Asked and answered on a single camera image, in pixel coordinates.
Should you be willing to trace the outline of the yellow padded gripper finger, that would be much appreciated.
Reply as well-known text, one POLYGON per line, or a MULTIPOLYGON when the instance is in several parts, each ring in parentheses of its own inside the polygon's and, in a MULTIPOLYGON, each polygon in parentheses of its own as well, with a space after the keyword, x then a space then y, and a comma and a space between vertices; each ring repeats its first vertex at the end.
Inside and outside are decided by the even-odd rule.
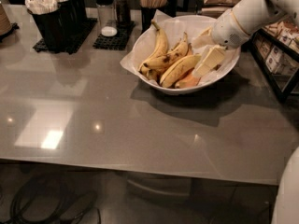
POLYGON ((200 49, 204 46, 207 45, 214 45, 215 42, 212 39, 212 28, 207 27, 199 36, 197 36, 193 41, 192 41, 192 46, 195 49, 200 49))
POLYGON ((199 63, 194 67, 192 75, 203 77, 210 72, 216 65, 220 64, 225 58, 226 47, 214 45, 206 47, 199 63))

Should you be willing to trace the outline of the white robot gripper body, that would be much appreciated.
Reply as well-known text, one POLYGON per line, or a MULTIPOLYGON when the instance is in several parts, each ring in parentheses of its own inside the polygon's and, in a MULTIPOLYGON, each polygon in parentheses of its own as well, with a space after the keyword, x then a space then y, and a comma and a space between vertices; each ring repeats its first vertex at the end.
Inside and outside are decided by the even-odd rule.
POLYGON ((243 31, 232 9, 222 13, 212 26, 212 40, 227 49, 237 49, 245 44, 250 35, 243 31))

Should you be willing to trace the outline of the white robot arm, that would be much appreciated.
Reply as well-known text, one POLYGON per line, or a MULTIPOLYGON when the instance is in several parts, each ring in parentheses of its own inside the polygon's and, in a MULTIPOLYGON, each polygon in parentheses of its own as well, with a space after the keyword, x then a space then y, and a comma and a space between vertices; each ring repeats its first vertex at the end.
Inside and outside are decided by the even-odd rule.
POLYGON ((298 14, 299 0, 241 0, 193 40, 195 48, 206 46, 206 49, 192 75, 202 77, 221 62, 215 47, 238 49, 259 29, 286 16, 298 24, 298 14))

